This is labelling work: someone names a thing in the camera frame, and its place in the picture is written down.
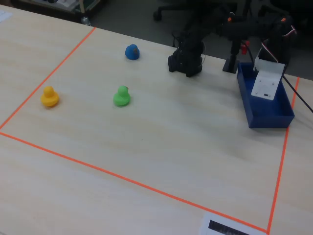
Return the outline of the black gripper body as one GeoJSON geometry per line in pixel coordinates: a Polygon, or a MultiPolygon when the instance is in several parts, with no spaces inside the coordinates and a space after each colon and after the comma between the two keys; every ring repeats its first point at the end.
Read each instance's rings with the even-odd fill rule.
{"type": "Polygon", "coordinates": [[[276,29],[263,41],[263,60],[288,65],[291,58],[291,43],[294,37],[294,26],[286,32],[276,29]]]}

